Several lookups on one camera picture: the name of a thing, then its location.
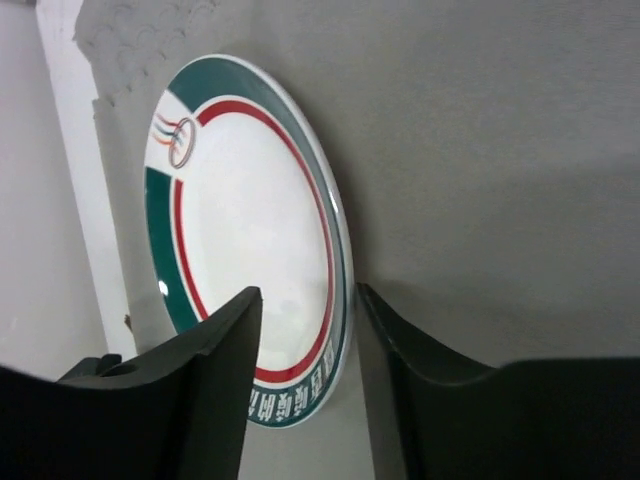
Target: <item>plate logo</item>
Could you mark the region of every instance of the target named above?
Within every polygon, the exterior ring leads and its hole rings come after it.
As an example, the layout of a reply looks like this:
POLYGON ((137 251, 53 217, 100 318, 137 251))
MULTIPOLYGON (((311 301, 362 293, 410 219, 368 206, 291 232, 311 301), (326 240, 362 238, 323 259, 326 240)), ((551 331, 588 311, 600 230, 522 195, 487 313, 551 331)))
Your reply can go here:
POLYGON ((153 139, 169 149, 169 164, 173 168, 182 168, 189 161, 196 143, 196 124, 188 117, 178 122, 167 120, 156 113, 153 124, 153 139))

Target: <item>red stripe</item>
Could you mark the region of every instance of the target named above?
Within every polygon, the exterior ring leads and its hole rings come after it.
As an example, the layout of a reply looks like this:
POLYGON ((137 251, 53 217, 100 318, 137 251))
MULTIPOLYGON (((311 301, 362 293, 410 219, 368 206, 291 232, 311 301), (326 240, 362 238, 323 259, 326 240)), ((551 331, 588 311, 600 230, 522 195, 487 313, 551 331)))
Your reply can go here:
MULTIPOLYGON (((322 205, 322 200, 320 199, 320 194, 316 188, 315 182, 313 181, 313 176, 309 171, 307 164, 304 162, 302 155, 296 148, 293 141, 289 138, 289 136, 285 133, 285 131, 280 127, 280 125, 275 122, 269 115, 264 113, 262 110, 254 107, 253 105, 249 105, 244 102, 240 102, 237 100, 225 100, 222 102, 214 103, 213 105, 205 108, 200 115, 198 115, 198 121, 202 126, 205 126, 214 118, 223 115, 225 113, 242 113, 245 115, 249 115, 257 120, 260 120, 262 123, 267 125, 271 130, 273 130, 278 137, 287 145, 289 151, 293 154, 296 161, 298 162, 298 166, 302 169, 304 176, 311 188, 311 192, 313 193, 313 198, 316 203, 316 208, 318 209, 318 213, 320 215, 320 219, 322 220, 322 233, 324 236, 324 243, 327 250, 327 260, 328 260, 328 277, 329 277, 329 285, 328 285, 328 294, 327 294, 327 303, 325 306, 324 318, 322 319, 322 325, 320 326, 320 332, 318 333, 318 337, 313 342, 311 349, 305 355, 305 357, 300 360, 293 367, 287 368, 286 370, 266 370, 263 368, 256 367, 256 378, 258 380, 262 380, 264 382, 269 383, 284 383, 292 380, 302 373, 304 373, 313 363, 317 355, 320 353, 320 349, 324 344, 324 340, 327 337, 327 333, 329 331, 329 324, 331 323, 331 314, 333 307, 333 252, 331 250, 331 241, 329 235, 329 226, 327 223, 327 218, 324 212, 324 208, 322 205)), ((202 319, 208 317, 207 312, 204 310, 204 306, 202 305, 202 301, 200 300, 200 296, 195 287, 195 283, 191 278, 191 274, 189 272, 189 265, 187 264, 186 255, 184 253, 184 242, 182 241, 182 222, 180 216, 180 195, 182 192, 182 183, 179 180, 176 180, 176 231, 178 232, 178 249, 180 252, 180 261, 182 263, 183 270, 185 272, 185 277, 187 280, 187 286, 189 288, 189 292, 191 293, 192 298, 198 308, 198 313, 202 319)))
POLYGON ((158 142, 160 145, 171 145, 173 143, 173 140, 162 140, 160 137, 158 137, 155 133, 152 133, 151 136, 153 137, 153 139, 158 142))
POLYGON ((182 264, 182 270, 184 272, 184 278, 187 281, 187 288, 191 293, 191 297, 193 298, 193 303, 196 304, 196 309, 198 310, 198 315, 202 320, 206 320, 209 315, 207 314, 206 308, 204 308, 204 304, 202 303, 202 299, 200 295, 198 295, 198 291, 196 290, 196 284, 193 281, 193 277, 191 276, 191 270, 189 269, 189 263, 187 262, 187 251, 184 248, 184 236, 182 234, 182 181, 176 179, 174 186, 174 224, 176 226, 176 239, 178 241, 178 255, 180 256, 180 263, 182 264))

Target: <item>plate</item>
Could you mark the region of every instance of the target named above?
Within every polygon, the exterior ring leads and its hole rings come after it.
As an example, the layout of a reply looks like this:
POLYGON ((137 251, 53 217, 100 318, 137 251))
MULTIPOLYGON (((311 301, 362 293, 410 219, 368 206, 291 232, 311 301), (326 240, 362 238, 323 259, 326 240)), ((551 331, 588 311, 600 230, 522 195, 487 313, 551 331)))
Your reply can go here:
POLYGON ((178 333, 262 289, 249 420, 283 428, 317 412, 344 367, 353 264, 331 169, 291 97, 236 57, 187 64, 153 113, 145 208, 178 333))

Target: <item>ceramic plate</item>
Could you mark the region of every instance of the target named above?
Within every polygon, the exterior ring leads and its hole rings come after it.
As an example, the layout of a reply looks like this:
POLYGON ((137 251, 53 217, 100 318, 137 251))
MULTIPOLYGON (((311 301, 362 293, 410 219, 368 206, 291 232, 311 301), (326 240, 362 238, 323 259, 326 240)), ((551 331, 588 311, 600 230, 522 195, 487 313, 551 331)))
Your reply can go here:
POLYGON ((353 267, 333 175, 289 95, 238 58, 186 65, 153 114, 145 202, 178 333, 262 289, 249 419, 288 427, 318 411, 346 357, 353 267))

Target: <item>white wall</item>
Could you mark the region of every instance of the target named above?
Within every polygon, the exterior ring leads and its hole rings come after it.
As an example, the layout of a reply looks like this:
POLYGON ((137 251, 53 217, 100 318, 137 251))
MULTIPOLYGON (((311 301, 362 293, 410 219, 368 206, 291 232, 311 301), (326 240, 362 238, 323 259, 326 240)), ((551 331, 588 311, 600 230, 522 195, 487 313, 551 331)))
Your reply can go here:
POLYGON ((129 313, 92 101, 98 97, 89 62, 73 41, 82 0, 48 0, 36 7, 62 138, 71 172, 98 307, 112 353, 136 355, 122 319, 129 313))
POLYGON ((32 7, 0 3, 0 363, 54 379, 106 351, 32 7))

